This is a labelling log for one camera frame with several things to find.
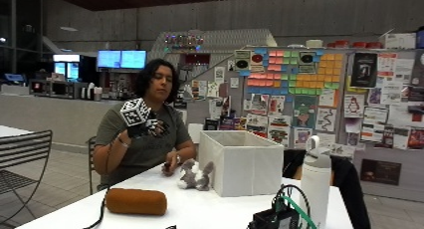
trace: stuffed toy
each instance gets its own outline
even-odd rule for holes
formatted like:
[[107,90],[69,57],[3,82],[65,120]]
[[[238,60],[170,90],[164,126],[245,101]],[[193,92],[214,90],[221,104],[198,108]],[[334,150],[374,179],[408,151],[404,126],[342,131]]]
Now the stuffed toy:
[[185,161],[181,171],[178,188],[196,188],[198,191],[210,190],[210,174],[213,172],[213,162],[210,161],[204,170],[200,170],[200,163],[194,159]]

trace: black and white cube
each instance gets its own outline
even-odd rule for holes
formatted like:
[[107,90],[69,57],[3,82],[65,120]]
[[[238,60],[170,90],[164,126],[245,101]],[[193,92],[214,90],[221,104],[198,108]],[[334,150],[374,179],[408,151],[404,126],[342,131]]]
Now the black and white cube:
[[121,116],[128,126],[147,122],[151,110],[152,109],[148,108],[144,99],[135,99],[125,102],[121,108]]

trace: white bottle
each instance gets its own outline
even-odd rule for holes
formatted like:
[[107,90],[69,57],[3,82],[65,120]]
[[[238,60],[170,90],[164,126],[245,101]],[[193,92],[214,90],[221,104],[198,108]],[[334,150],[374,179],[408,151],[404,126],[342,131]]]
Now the white bottle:
[[[310,218],[318,229],[326,228],[327,205],[331,180],[331,158],[322,154],[326,148],[319,148],[319,137],[313,136],[306,143],[307,154],[302,165],[301,189],[305,192]],[[307,213],[307,207],[299,196],[299,207]]]

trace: woman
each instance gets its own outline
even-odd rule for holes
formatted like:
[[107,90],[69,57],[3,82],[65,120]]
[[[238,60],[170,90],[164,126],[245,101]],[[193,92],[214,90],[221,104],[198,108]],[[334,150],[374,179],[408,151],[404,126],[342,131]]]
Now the woman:
[[173,64],[162,59],[152,60],[139,74],[136,94],[169,127],[169,133],[164,137],[129,137],[128,126],[120,114],[124,103],[107,112],[99,127],[93,161],[96,171],[108,175],[109,185],[164,162],[168,165],[164,167],[164,174],[170,176],[178,164],[197,156],[180,114],[166,105],[174,101],[178,88],[180,78]]

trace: gray t-shirt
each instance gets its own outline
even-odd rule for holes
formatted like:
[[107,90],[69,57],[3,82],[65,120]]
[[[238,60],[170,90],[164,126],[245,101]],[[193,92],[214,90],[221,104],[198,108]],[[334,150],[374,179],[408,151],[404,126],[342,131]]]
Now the gray t-shirt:
[[[109,144],[117,134],[125,130],[127,124],[120,114],[123,105],[124,103],[117,104],[107,112],[99,127],[96,144]],[[111,185],[165,163],[168,153],[177,145],[192,139],[184,120],[174,108],[164,106],[158,112],[158,119],[169,124],[170,134],[162,138],[145,135],[133,139],[117,169],[109,174]]]

